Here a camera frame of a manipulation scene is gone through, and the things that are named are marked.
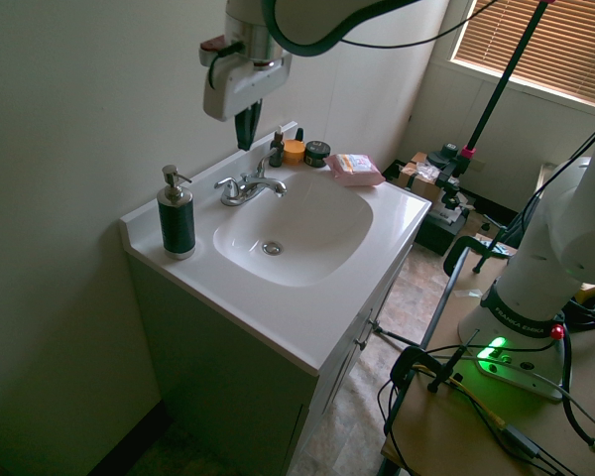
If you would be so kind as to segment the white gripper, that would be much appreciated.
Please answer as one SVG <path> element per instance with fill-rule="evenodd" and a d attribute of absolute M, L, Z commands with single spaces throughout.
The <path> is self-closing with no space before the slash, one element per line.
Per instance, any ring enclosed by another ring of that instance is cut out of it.
<path fill-rule="evenodd" d="M 219 59 L 212 74 L 213 87 L 205 81 L 203 109 L 219 121 L 234 117 L 237 145 L 249 151 L 256 135 L 265 96 L 287 81 L 293 55 L 286 53 L 271 67 L 256 68 L 254 63 L 240 55 Z"/>

